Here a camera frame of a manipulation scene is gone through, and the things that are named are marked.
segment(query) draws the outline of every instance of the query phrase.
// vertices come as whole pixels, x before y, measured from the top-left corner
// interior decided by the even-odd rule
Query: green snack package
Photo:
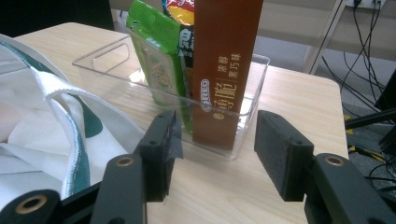
[[[180,24],[156,8],[135,0],[129,9],[126,26],[131,30],[136,55],[148,85],[155,90],[190,98],[183,54],[177,47]],[[175,98],[167,94],[152,92],[152,97],[158,105],[175,104]],[[190,132],[191,113],[187,102],[179,100],[177,106],[184,127]]]

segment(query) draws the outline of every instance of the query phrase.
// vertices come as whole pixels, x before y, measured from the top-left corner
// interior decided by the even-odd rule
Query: snack bag
[[[194,47],[194,0],[163,0],[163,13],[180,23],[177,46],[184,55],[186,73],[192,96],[193,47]]]
[[[155,90],[190,97],[183,54],[177,47],[180,24],[156,8],[135,0],[126,26],[131,29],[132,42],[148,85]],[[160,92],[151,93],[158,105],[172,105],[180,113],[185,129],[191,130],[191,116],[186,102]]]

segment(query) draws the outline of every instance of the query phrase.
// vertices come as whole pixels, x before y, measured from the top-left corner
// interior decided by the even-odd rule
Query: clear plastic container
[[[228,159],[235,159],[251,118],[257,110],[268,63],[267,57],[253,55],[244,100],[239,113],[210,106],[213,111],[226,113],[239,120],[232,149],[222,149],[193,142],[191,129],[186,128],[186,125],[183,124],[183,121],[186,122],[186,120],[180,119],[183,128],[182,140],[192,143],[198,148],[219,153]],[[78,66],[79,78],[86,91],[100,96],[126,112],[144,130],[149,127],[153,118],[164,110],[174,109],[180,116],[186,114],[186,111],[191,111],[194,106],[208,107],[208,105],[186,97],[150,88],[140,68],[129,36],[74,60],[73,65]],[[153,94],[165,98],[167,105],[157,105],[153,100]]]

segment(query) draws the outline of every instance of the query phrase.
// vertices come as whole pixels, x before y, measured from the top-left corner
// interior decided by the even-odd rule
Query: floor
[[[127,13],[123,12],[119,16],[119,21],[115,22],[115,29],[117,31],[128,33],[125,28],[126,17]],[[304,55],[306,50],[307,46],[305,45],[257,36],[254,52],[270,58],[270,64],[273,66],[301,72],[303,70]],[[368,99],[368,101],[365,101],[364,103],[361,99],[357,98],[354,96],[354,94],[348,91],[345,85],[340,85],[345,115],[355,118],[356,116],[374,113],[375,111],[372,109],[372,107],[375,97],[379,96],[379,90],[374,88],[372,91],[369,82],[358,77],[354,73],[349,72],[348,75],[349,69],[344,59],[344,52],[326,49],[323,58],[326,60],[327,65],[332,70],[332,72],[338,76],[340,80],[345,80],[347,85],[353,87],[359,94]],[[346,61],[349,66],[352,65],[357,58],[358,55],[356,54],[346,53]],[[391,74],[396,69],[396,62],[372,58],[371,63],[375,70],[377,80],[383,85],[386,85]],[[329,68],[326,66],[325,62],[321,61],[315,76],[326,77],[335,80],[334,76],[329,71]],[[355,66],[353,67],[353,71],[362,77],[368,78],[368,72],[362,57],[359,57],[357,60]],[[379,123],[369,127],[353,130],[352,135],[347,135],[347,141],[350,145],[358,144],[361,147],[369,148],[374,152],[380,153],[377,143],[384,136],[384,134],[389,131],[392,125],[393,124]],[[383,164],[382,161],[374,160],[367,156],[362,156],[361,154],[356,153],[350,154],[349,158],[365,176],[368,176],[376,166]],[[388,169],[385,167],[375,169],[372,175],[375,177],[384,177],[389,179],[389,181],[375,181],[375,187],[378,189],[395,186],[393,180],[396,179],[396,173],[393,166]],[[395,191],[390,191],[389,194],[393,197],[396,196]]]

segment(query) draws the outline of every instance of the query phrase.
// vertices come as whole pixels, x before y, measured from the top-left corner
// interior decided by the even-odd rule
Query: brown box
[[[262,0],[195,2],[193,99],[239,113],[262,12]],[[192,140],[233,149],[239,116],[193,109]]]

